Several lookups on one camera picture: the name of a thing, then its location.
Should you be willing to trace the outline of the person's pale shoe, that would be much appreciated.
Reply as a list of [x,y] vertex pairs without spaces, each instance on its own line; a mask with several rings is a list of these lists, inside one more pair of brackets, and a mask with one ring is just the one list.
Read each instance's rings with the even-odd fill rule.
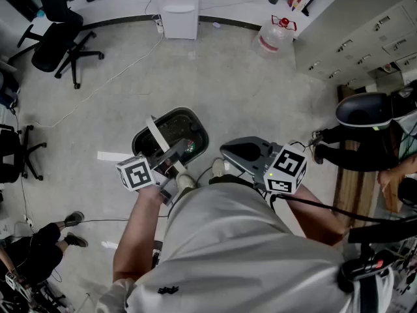
[[179,190],[184,190],[187,188],[195,189],[197,186],[196,181],[187,173],[178,174],[176,182]]
[[212,164],[212,176],[221,177],[225,175],[226,169],[222,158],[216,158]]

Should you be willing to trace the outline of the person's black trousers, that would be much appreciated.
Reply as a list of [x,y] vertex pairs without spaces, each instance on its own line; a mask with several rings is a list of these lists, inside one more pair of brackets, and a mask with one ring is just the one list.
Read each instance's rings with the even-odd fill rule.
[[208,183],[210,185],[217,184],[217,183],[236,183],[236,184],[239,184],[239,185],[244,185],[244,186],[248,186],[250,188],[253,188],[253,183],[248,182],[248,181],[246,181],[246,180],[244,180],[240,177],[237,177],[237,176],[234,176],[234,175],[231,175],[231,174],[225,174],[225,175],[220,176],[220,177],[213,177],[212,179],[210,179],[208,181]]

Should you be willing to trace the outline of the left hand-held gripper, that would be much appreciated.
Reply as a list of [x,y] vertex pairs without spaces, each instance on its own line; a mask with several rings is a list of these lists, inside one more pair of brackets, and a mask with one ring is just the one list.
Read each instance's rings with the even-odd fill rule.
[[170,147],[163,155],[154,157],[133,156],[116,164],[121,182],[130,192],[146,186],[158,186],[168,205],[178,193],[175,178],[187,169],[180,161],[183,141]]

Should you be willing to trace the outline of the white water dispenser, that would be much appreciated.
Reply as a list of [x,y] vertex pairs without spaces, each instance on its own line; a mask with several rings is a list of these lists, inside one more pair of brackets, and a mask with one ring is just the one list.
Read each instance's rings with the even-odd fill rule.
[[199,0],[157,0],[165,37],[168,39],[197,38]]

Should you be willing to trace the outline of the person's left pale shoe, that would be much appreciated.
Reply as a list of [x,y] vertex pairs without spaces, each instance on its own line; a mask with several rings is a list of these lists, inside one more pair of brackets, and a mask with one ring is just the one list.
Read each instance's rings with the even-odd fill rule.
[[187,188],[195,189],[197,186],[196,181],[187,173],[178,174],[176,182],[179,190],[184,190]]

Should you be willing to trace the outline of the black belt device red light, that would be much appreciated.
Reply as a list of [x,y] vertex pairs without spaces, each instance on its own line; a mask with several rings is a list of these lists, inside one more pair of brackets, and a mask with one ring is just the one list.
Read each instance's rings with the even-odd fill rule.
[[338,286],[342,291],[351,293],[356,281],[372,276],[387,276],[388,268],[395,261],[396,257],[388,249],[375,252],[370,245],[362,245],[358,258],[341,265],[337,275]]

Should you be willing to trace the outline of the person's right pale shoe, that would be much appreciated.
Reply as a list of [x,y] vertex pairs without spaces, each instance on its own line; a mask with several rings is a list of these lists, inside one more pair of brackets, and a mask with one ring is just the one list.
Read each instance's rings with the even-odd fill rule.
[[226,169],[222,158],[216,158],[212,164],[212,176],[221,177],[225,175]]

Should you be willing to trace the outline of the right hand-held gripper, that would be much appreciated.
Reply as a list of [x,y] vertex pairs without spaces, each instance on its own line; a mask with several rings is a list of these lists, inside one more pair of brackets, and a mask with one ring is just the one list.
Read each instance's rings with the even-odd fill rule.
[[[257,163],[258,153],[266,155]],[[269,144],[266,140],[249,136],[223,144],[220,152],[224,159],[253,175],[253,182],[267,192],[295,194],[307,170],[306,155],[288,143]]]

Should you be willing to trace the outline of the person's white shirt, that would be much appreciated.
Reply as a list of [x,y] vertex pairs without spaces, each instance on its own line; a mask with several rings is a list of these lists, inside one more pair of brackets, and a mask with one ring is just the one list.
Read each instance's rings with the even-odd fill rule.
[[185,193],[167,220],[159,264],[113,282],[96,313],[386,313],[376,294],[342,291],[340,251],[291,233],[260,193],[217,183]]

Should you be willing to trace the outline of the white curved counter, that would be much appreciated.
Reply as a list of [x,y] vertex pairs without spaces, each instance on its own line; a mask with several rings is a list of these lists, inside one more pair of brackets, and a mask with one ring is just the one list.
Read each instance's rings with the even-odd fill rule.
[[[309,15],[292,11],[286,0],[275,5],[268,0],[199,0],[199,15],[202,22],[217,22],[224,25],[259,30],[272,15],[286,17],[296,22],[299,35],[335,0],[313,0]],[[81,14],[85,29],[94,29],[117,23],[150,20],[158,12],[157,0],[86,0],[69,2],[69,7]]]

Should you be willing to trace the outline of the brown wooden bench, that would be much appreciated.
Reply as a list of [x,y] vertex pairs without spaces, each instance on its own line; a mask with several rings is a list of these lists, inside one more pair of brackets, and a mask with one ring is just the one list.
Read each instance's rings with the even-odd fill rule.
[[[338,100],[359,94],[365,91],[355,91],[345,85],[338,86]],[[354,141],[345,141],[340,144],[342,150],[356,151],[359,143]],[[334,195],[334,206],[352,212],[358,215],[373,216],[377,208],[377,200],[379,196],[379,185],[377,184],[376,173],[362,173],[357,171],[349,171],[343,168],[338,169],[338,177],[336,181],[336,189]],[[397,197],[397,189],[401,179],[394,179],[387,187],[387,198],[382,194],[382,209],[391,211],[394,215],[398,215],[402,208],[402,203]],[[361,220],[355,220],[345,215],[336,215],[344,225],[349,227],[366,226]]]

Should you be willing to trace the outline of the grey locker cabinet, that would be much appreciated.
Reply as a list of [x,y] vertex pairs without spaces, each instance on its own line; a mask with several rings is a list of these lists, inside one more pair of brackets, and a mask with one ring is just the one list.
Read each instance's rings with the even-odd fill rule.
[[297,71],[352,87],[414,52],[417,0],[335,0],[295,41]]

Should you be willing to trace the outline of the black waste bin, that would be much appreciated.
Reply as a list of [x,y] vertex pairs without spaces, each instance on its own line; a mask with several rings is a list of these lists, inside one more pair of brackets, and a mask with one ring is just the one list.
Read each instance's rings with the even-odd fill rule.
[[[188,149],[179,157],[186,166],[202,155],[209,146],[209,136],[196,114],[189,108],[178,107],[163,116],[150,117],[160,134],[172,147],[182,139],[188,141]],[[132,152],[135,156],[159,156],[164,150],[153,136],[149,127],[140,130],[132,140]]]

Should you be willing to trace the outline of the black office chair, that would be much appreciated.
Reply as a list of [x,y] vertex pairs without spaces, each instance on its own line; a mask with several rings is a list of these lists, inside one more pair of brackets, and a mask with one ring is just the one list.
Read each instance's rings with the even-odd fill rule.
[[34,67],[43,72],[54,72],[54,77],[59,79],[63,70],[71,66],[74,88],[79,89],[81,84],[77,82],[77,60],[90,56],[96,56],[99,60],[105,58],[101,51],[85,49],[87,41],[95,38],[96,33],[91,31],[79,43],[75,42],[83,27],[83,17],[68,7],[67,0],[41,0],[41,2],[43,11],[52,24],[43,35],[32,32],[33,26],[30,25],[20,38],[17,47],[20,47],[27,38],[35,40],[36,43],[13,55],[7,63],[11,65],[23,54],[34,50],[31,59]]
[[26,126],[23,143],[21,143],[21,130],[14,130],[12,126],[0,124],[0,184],[14,183],[19,177],[27,178],[26,168],[36,180],[44,179],[33,168],[30,155],[39,148],[47,148],[47,143],[28,147],[29,132],[33,129],[33,125]]

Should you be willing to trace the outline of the clear water jug red cap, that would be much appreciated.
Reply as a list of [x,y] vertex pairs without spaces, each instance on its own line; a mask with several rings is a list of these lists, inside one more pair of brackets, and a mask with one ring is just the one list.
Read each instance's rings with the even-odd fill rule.
[[294,53],[293,41],[297,32],[296,22],[271,15],[256,34],[252,49],[264,58],[282,58]]

